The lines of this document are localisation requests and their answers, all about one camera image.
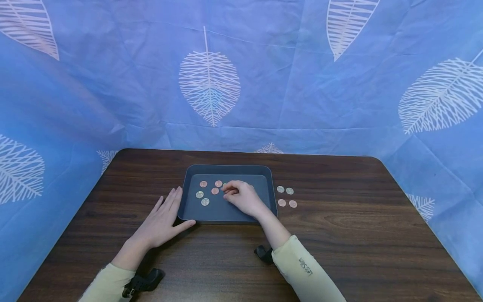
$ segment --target wood grain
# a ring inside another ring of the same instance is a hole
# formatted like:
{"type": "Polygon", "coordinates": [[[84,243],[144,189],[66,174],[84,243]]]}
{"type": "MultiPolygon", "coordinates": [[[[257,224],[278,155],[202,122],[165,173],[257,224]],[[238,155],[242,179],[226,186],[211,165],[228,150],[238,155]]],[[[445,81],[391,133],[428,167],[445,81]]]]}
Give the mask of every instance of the wood grain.
{"type": "MultiPolygon", "coordinates": [[[[266,165],[298,207],[279,208],[347,301],[480,301],[385,167],[374,158],[126,149],[117,154],[19,301],[76,301],[160,195],[192,164],[266,165]]],[[[201,225],[152,250],[166,277],[136,301],[298,301],[253,253],[260,227],[201,225]]]]}

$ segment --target blue fabric backdrop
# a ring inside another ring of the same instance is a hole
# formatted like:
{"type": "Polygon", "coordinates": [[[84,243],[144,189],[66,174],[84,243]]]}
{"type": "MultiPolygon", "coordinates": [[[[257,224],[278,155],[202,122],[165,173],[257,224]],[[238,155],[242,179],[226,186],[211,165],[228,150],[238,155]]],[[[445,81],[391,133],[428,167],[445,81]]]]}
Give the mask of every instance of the blue fabric backdrop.
{"type": "Polygon", "coordinates": [[[0,0],[0,300],[126,147],[377,157],[483,293],[482,19],[480,0],[0,0]]]}

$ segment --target black clip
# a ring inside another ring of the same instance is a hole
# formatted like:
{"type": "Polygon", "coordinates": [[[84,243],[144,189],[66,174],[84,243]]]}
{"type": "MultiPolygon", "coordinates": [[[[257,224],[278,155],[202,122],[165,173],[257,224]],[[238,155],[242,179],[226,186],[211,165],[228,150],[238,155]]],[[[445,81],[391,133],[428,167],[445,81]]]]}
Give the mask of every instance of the black clip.
{"type": "Polygon", "coordinates": [[[263,245],[259,245],[254,252],[263,262],[267,264],[273,264],[273,259],[271,257],[272,251],[272,249],[266,251],[263,245]]]}
{"type": "Polygon", "coordinates": [[[131,298],[135,291],[153,291],[166,274],[159,269],[152,269],[146,278],[135,275],[125,287],[123,298],[131,298]]]}

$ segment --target sleeve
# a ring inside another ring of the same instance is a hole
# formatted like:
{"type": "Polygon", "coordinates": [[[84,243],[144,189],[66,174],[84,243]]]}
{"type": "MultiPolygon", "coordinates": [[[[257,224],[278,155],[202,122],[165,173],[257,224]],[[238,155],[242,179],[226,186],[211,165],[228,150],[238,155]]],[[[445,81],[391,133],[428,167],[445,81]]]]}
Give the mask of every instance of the sleeve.
{"type": "Polygon", "coordinates": [[[109,263],[97,274],[78,302],[128,302],[131,298],[123,298],[122,292],[135,273],[109,263]]]}
{"type": "Polygon", "coordinates": [[[301,302],[345,302],[337,286],[295,235],[273,251],[272,258],[301,302]]]}

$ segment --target leaf pattern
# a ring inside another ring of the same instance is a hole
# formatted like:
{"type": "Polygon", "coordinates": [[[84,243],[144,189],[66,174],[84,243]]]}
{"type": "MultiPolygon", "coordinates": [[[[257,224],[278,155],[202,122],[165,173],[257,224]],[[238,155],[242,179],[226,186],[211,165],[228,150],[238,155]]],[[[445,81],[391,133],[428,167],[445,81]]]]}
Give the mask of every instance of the leaf pattern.
{"type": "Polygon", "coordinates": [[[42,196],[42,157],[0,134],[0,204],[42,196]]]}
{"type": "Polygon", "coordinates": [[[401,97],[399,118],[405,134],[459,124],[483,103],[483,68],[472,62],[446,60],[430,68],[401,97]]]}
{"type": "Polygon", "coordinates": [[[330,0],[327,10],[327,38],[334,62],[360,34],[380,0],[330,0]]]}
{"type": "Polygon", "coordinates": [[[215,127],[235,106],[240,97],[237,70],[221,53],[205,51],[188,54],[181,63],[179,84],[191,107],[215,127]]]}
{"type": "Polygon", "coordinates": [[[406,194],[413,206],[427,223],[433,217],[434,199],[406,194]]]}
{"type": "Polygon", "coordinates": [[[277,148],[273,143],[270,143],[261,149],[255,151],[255,153],[275,153],[275,154],[283,154],[283,152],[277,148]]]}
{"type": "Polygon", "coordinates": [[[107,167],[111,163],[111,161],[114,159],[118,151],[97,151],[97,154],[100,155],[100,158],[102,159],[102,171],[100,172],[101,175],[104,174],[106,171],[107,167]]]}
{"type": "Polygon", "coordinates": [[[59,60],[49,14],[42,0],[0,0],[0,31],[59,60]]]}

